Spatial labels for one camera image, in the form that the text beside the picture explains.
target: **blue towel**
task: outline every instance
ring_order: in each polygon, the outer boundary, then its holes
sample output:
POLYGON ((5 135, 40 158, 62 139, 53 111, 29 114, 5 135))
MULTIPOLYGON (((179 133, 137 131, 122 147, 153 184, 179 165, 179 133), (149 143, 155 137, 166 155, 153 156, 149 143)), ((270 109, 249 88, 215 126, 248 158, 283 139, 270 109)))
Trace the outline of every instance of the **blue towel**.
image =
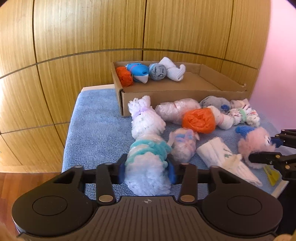
MULTIPOLYGON (((259 114, 261 124, 271 136, 278 133, 275 127, 267 119, 259 114)), ((179 128, 179 125, 167 123, 162 137, 168 141, 169 133, 179 128)), ((218 127, 211 134, 200 134, 197 147, 219 136, 233 153, 238 153, 237 143, 241 135, 235 132, 235 126, 229 130, 221 130, 218 127)), ((105 162, 116 162, 123 153, 128 153, 130 145, 135 140, 131 136, 131 117, 122 117, 119 112, 116 93, 114 89, 89 90, 81 92, 77 98, 64 152, 62 171, 76 165, 83 165, 84 169, 94 169, 105 162)), ((283 155, 291 152, 286 147, 280 147, 277 151, 283 155)), ((199 169, 207 169, 202 159, 195 153, 190 163, 199 169)), ((272 187, 263 169, 252 172, 263 183, 261 189, 272 193, 272 187)), ((120 196, 133 196, 126 184, 113 185, 117 199, 120 196)), ((170 195, 178 196, 180 185, 171 187, 170 195)), ((86 185, 86 195, 96 199, 94 184, 86 185)), ((206 184, 198 185, 198 198, 203 199, 208 194, 206 184)))

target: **wooden wall panel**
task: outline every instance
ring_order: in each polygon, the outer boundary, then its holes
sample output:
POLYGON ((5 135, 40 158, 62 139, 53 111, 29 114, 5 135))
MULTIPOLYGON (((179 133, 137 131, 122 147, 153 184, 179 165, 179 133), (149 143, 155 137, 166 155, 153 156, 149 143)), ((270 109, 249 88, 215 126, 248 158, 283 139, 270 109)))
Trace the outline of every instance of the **wooden wall panel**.
POLYGON ((122 50, 88 53, 38 65, 54 123, 70 122, 83 87, 112 84, 111 62, 140 60, 142 51, 122 50))
POLYGON ((55 125, 56 129, 57 129, 57 132, 58 132, 64 146, 66 145, 69 125, 70 125, 70 123, 55 125))
POLYGON ((223 61, 221 73, 241 85, 246 84, 247 91, 251 95, 257 80, 259 70, 229 61, 223 61))
POLYGON ((33 0, 9 0, 0 7, 0 77, 35 63, 33 0))
POLYGON ((270 0, 234 0, 226 59, 259 68, 268 36, 270 0))
POLYGON ((21 166, 22 164, 13 155, 2 136, 0 136, 0 172, 2 166, 21 166))
POLYGON ((17 159, 30 172, 43 168, 46 172, 60 172, 64 148, 54 126, 27 129, 2 134, 17 159))
POLYGON ((142 48, 145 0, 35 0, 37 61, 92 50, 142 48))
POLYGON ((1 133, 50 124, 36 66, 0 80, 1 133))
POLYGON ((160 61, 163 57, 168 57, 174 62, 205 64, 217 71, 220 71, 223 62, 223 60, 218 58, 211 58, 189 53, 145 50, 143 54, 144 61, 160 61))
POLYGON ((149 0, 144 48, 224 58, 232 0, 149 0))

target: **metal screw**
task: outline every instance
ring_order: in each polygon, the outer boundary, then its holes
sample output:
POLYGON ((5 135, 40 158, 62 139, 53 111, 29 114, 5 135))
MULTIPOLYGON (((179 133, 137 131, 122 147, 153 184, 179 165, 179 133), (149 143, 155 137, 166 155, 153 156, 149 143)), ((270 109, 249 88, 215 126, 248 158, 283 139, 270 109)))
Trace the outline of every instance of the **metal screw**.
POLYGON ((183 195, 180 197, 183 202, 193 202, 195 198, 192 195, 183 195))
POLYGON ((113 200, 113 197, 111 195, 102 195, 99 197, 99 200, 101 202, 111 202, 113 200))

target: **pink wall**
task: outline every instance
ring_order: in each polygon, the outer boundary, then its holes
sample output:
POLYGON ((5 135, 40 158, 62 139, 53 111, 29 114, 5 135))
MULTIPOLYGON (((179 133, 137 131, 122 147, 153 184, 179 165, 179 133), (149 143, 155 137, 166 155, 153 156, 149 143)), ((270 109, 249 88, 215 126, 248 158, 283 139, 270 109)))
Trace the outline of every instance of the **pink wall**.
POLYGON ((296 129, 296 9, 271 0, 266 50, 250 99, 278 129, 296 129))

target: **ribbed black surface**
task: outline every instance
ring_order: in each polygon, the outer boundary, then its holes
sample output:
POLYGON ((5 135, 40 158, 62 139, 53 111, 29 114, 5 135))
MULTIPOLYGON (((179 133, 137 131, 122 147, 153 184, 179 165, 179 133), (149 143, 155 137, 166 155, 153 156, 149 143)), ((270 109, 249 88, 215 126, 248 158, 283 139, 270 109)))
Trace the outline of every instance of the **ribbed black surface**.
POLYGON ((239 239, 208 226, 194 207, 177 204, 172 197, 122 197, 112 206, 101 207, 83 228, 56 238, 22 234, 30 241, 271 241, 267 235, 239 239))

